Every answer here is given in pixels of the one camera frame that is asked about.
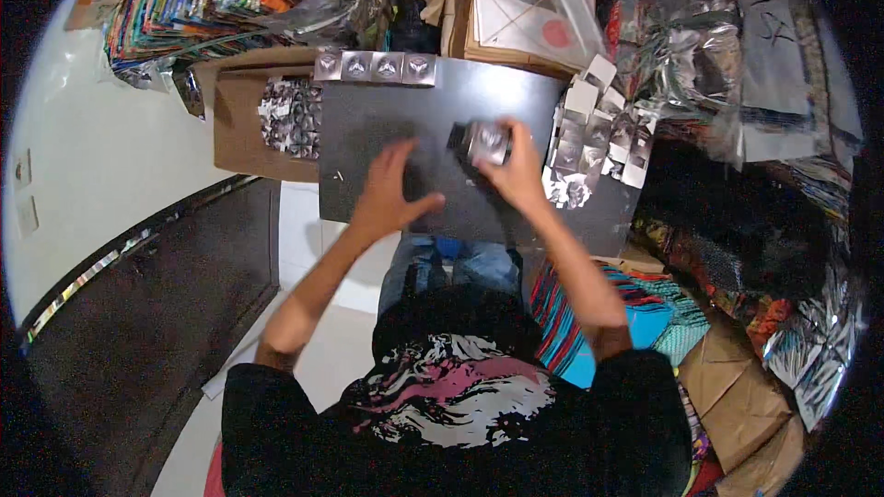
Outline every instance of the red circle print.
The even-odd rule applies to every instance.
[[[544,23],[542,30],[544,39],[546,39],[550,46],[555,46],[556,48],[571,46],[569,28],[565,22],[562,22],[561,20],[550,20],[549,22]]]

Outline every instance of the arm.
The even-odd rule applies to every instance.
[[[502,167],[481,162],[476,167],[506,201],[525,216],[544,241],[596,361],[632,348],[626,307],[617,290],[547,201],[540,183],[540,159],[528,128],[515,120],[501,123],[513,133],[509,161]]]
[[[267,321],[256,363],[292,370],[337,287],[362,253],[445,204],[445,197],[438,193],[412,203],[402,196],[405,163],[416,144],[414,139],[392,144],[372,161],[350,226]]]

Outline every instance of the white wall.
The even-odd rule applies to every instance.
[[[16,324],[89,254],[231,175],[212,165],[210,109],[200,121],[175,92],[113,81],[99,68],[100,31],[63,30],[73,2],[50,23],[17,105],[9,150],[30,149],[33,182],[13,191],[12,158],[4,162],[4,267]],[[27,195],[40,226],[22,238],[15,201]]]

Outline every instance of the black table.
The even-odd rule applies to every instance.
[[[531,129],[546,157],[553,110],[567,84],[518,69],[450,58],[436,59],[436,86],[412,88],[326,83],[323,93],[319,213],[348,222],[370,161],[385,144],[418,137],[404,192],[415,199],[446,195],[445,210],[410,230],[461,240],[538,245],[525,219],[470,166],[447,148],[455,123],[514,116]],[[582,208],[559,210],[594,254],[616,256],[625,242],[640,191],[602,177]]]

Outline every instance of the striped fabric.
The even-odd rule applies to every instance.
[[[657,349],[678,366],[709,328],[701,309],[667,275],[626,274],[611,266],[602,270],[626,304],[633,346]],[[549,262],[531,292],[531,314],[543,331],[537,359],[566,381],[589,387],[595,359]]]

